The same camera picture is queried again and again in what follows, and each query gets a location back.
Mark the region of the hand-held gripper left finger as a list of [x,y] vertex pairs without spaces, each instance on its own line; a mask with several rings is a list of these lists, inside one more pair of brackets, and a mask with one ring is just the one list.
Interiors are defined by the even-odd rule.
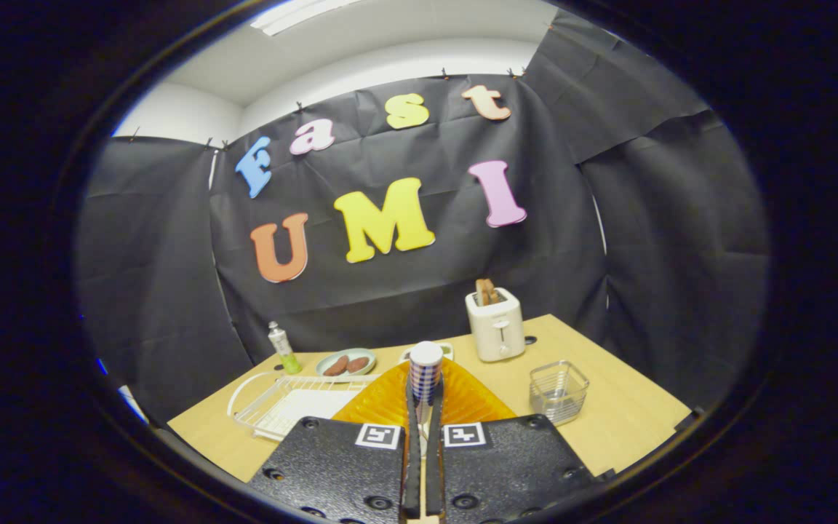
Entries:
[[408,369],[402,362],[379,375],[332,418],[299,418],[249,486],[330,522],[417,517],[421,448]]

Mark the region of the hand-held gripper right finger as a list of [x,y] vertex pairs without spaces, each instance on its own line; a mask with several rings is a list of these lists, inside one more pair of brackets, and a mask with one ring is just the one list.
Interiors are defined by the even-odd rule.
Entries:
[[567,499],[598,478],[541,414],[516,416],[479,379],[445,360],[428,458],[428,513],[446,523],[508,523]]

